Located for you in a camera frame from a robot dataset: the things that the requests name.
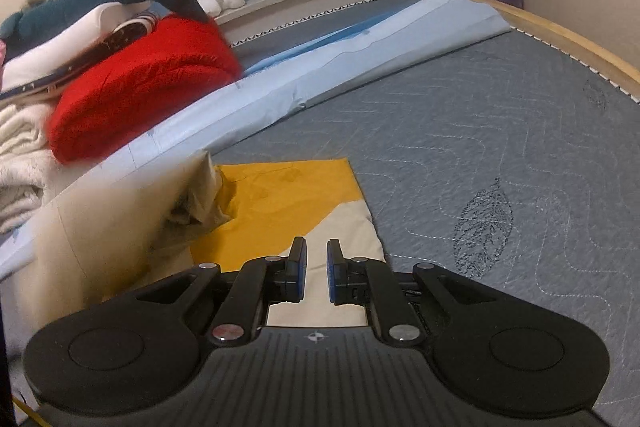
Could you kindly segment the beige and mustard hoodie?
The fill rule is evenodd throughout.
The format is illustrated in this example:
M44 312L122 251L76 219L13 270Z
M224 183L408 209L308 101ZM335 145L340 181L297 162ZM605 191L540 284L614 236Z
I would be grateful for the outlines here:
M273 306L271 326L361 326L360 306L329 300L326 243L352 257L383 248L346 159L217 165L208 155L153 162L122 178L83 176L35 217L34 257L8 283L27 332L168 275L240 269L307 245L304 298Z

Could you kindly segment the red folded blanket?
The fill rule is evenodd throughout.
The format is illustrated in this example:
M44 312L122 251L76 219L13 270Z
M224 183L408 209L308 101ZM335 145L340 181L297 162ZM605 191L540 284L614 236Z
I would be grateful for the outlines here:
M47 122L49 147L62 164L103 159L241 74L213 20L168 15L70 83Z

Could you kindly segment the cream folded blanket stack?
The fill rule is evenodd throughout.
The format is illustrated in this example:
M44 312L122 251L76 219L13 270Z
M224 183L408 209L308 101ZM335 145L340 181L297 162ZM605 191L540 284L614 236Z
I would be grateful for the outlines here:
M24 225L55 195L62 165L49 147L47 122L55 104L10 104L1 109L1 233Z

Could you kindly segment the light blue folded sheet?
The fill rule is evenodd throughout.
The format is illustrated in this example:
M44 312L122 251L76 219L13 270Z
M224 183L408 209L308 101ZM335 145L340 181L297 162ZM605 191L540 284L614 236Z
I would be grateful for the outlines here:
M486 3L420 0L355 35L286 58L200 98L116 150L71 187L117 183L199 150L219 152L304 108L510 28Z

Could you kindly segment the white folded duvet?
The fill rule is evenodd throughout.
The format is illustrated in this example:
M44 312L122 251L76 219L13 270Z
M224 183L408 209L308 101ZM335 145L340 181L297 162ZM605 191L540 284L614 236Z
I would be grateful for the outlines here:
M151 2L98 5L69 28L43 44L5 62L1 69L1 94L35 86L35 82L101 43L121 24L149 9Z

